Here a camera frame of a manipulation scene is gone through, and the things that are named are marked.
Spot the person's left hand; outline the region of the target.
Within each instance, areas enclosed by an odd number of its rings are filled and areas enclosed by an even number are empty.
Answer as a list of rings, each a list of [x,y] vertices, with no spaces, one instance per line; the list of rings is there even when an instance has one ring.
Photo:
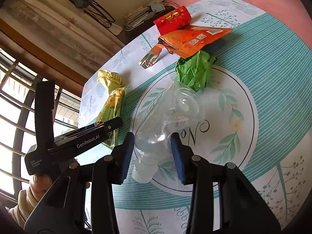
[[[32,176],[30,179],[30,186],[27,190],[27,199],[32,204],[37,204],[47,190],[51,188],[53,181],[46,173],[39,173]]]

